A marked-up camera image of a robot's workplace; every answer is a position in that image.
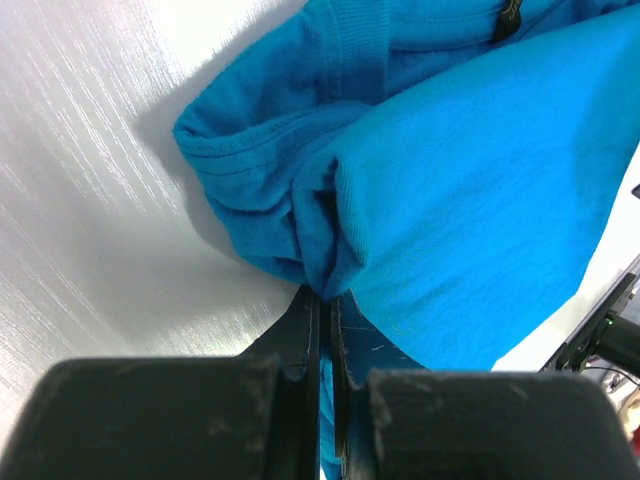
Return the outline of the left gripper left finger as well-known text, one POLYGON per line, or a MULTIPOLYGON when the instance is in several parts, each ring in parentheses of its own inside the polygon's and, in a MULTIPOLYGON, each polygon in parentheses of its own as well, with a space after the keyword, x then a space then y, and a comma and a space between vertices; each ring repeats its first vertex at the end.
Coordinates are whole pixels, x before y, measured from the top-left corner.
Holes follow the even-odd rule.
POLYGON ((1 459, 5 479, 315 479, 320 303, 307 288, 233 357, 53 366, 1 459))

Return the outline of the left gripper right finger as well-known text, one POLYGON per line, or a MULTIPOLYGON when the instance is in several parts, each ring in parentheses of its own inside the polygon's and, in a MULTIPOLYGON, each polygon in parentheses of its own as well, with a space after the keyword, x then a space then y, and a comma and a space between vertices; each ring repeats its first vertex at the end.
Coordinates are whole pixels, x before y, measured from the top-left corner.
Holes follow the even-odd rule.
POLYGON ((330 306, 334 455, 345 479, 634 479, 602 391, 567 372, 435 372, 343 296, 330 306))

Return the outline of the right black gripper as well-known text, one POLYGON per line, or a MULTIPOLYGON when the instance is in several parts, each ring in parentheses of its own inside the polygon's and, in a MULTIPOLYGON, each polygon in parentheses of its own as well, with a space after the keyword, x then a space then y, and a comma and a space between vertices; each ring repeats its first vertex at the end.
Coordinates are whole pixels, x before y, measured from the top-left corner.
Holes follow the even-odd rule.
POLYGON ((542 371, 581 372, 599 357, 626 373, 639 372, 639 323, 624 313, 639 298, 639 256, 623 271, 542 371))

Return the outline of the blue t shirt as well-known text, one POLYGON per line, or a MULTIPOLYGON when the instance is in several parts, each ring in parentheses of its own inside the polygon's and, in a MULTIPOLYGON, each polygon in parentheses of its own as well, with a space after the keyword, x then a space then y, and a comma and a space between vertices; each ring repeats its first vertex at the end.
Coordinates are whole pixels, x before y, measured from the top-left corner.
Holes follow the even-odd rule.
POLYGON ((253 266, 488 370, 578 289, 639 141, 635 1, 310 1, 183 111, 253 266))

